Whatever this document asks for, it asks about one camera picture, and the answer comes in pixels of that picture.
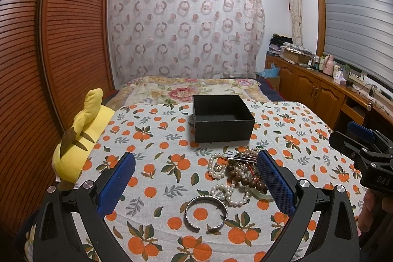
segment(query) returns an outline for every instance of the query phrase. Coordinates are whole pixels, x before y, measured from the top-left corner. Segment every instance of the window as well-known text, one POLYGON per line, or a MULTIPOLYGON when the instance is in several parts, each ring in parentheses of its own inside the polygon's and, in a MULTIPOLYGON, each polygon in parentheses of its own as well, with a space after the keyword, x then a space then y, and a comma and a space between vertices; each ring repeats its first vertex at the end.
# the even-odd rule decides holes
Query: window
POLYGON ((323 52, 393 87, 393 0, 325 0, 325 10, 323 52))

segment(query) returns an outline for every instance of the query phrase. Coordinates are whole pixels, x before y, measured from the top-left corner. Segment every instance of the hand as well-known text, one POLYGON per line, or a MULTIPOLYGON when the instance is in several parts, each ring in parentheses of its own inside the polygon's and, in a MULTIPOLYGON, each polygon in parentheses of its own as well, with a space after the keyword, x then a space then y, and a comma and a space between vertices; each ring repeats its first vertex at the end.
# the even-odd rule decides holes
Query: hand
MULTIPOLYGON (((361 232, 368 232, 373 224, 373 209, 375 206, 375 196, 371 189, 367 189, 363 198, 363 208, 358 219, 358 228, 361 232)), ((388 213, 393 213, 393 197, 386 197, 382 201, 382 209, 388 213)))

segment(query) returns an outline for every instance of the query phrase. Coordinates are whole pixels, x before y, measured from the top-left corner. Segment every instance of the black gift box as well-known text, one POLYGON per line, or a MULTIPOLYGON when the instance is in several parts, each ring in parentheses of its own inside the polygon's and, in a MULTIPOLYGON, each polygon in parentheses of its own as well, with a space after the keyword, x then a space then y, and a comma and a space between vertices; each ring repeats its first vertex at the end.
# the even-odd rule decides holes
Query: black gift box
POLYGON ((193 95, 195 142, 249 140, 255 119, 238 95, 193 95))

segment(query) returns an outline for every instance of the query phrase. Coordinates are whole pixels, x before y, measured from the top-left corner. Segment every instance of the black box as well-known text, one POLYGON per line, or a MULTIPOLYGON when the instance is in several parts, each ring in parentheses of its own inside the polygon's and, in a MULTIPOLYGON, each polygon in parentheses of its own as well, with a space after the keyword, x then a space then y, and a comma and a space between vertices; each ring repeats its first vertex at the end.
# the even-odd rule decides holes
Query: black box
POLYGON ((193 95, 195 142, 249 140, 255 119, 238 95, 193 95))

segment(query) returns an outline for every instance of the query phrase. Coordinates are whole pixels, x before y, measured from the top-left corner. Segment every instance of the wardrobe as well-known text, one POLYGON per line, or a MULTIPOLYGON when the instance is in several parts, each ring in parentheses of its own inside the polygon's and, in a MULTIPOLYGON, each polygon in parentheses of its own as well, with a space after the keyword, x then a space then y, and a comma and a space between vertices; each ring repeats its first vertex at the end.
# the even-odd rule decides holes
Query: wardrobe
POLYGON ((113 90, 107 0, 0 0, 0 228, 15 234, 54 180, 84 97, 113 90))

